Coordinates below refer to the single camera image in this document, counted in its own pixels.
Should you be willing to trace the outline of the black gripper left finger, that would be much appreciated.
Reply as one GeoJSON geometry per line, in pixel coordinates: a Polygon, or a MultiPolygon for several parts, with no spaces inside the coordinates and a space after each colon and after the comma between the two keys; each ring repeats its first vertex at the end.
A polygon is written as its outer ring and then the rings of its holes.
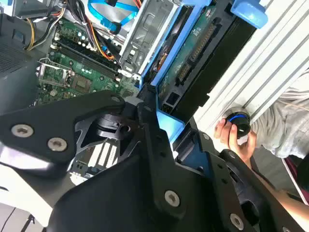
{"type": "Polygon", "coordinates": [[[133,105],[105,90],[5,114],[0,118],[0,161],[40,177],[61,177],[83,149],[115,136],[121,141],[117,164],[143,158],[153,191],[159,191],[159,168],[175,161],[158,124],[155,87],[145,85],[138,99],[133,105]]]}

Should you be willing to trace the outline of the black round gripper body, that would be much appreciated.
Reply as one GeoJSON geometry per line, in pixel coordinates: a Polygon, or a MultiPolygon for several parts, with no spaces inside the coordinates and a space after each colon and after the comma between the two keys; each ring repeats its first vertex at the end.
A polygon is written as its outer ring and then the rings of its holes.
{"type": "Polygon", "coordinates": [[[68,191],[49,232],[223,232],[211,183],[175,162],[159,168],[153,191],[146,161],[130,157],[68,191]]]}

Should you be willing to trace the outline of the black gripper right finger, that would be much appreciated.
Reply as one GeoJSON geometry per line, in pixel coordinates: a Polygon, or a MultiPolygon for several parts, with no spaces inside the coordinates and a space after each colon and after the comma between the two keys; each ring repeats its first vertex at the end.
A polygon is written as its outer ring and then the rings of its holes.
{"type": "Polygon", "coordinates": [[[190,120],[173,144],[186,172],[181,184],[186,232],[306,232],[309,223],[287,211],[272,186],[230,150],[218,152],[190,120]]]}

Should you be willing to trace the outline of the person hand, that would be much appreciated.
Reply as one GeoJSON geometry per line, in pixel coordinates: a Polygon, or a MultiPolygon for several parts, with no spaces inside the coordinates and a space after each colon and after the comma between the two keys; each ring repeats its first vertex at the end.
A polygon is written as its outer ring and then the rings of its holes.
{"type": "Polygon", "coordinates": [[[257,136],[253,131],[250,131],[248,139],[243,144],[238,144],[237,134],[238,128],[235,124],[226,121],[222,118],[214,130],[214,138],[223,145],[224,149],[229,149],[235,152],[239,158],[251,169],[251,157],[256,147],[257,136]]]}

